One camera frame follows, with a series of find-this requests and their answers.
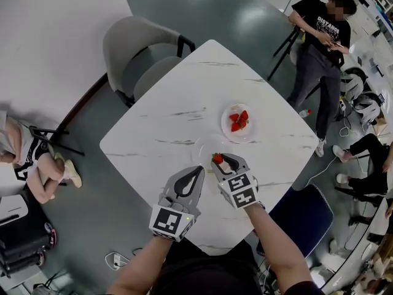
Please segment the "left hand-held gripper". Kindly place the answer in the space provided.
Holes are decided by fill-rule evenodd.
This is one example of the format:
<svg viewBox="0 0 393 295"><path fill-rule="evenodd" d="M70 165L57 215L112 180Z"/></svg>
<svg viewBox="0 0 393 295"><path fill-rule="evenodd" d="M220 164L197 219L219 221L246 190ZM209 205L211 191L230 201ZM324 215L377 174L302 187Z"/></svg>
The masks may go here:
<svg viewBox="0 0 393 295"><path fill-rule="evenodd" d="M202 166L172 175L152 208L149 229L156 236L180 242L201 214L197 208L205 177Z"/></svg>

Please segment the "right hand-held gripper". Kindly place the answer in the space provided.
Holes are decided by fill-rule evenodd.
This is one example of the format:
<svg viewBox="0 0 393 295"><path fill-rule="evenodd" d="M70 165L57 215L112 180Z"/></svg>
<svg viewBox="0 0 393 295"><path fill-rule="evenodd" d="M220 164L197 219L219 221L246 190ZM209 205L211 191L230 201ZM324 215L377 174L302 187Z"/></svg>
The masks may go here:
<svg viewBox="0 0 393 295"><path fill-rule="evenodd" d="M257 201L257 186L248 164L238 155L221 155L222 163L211 162L220 193L234 209L252 205Z"/></svg>

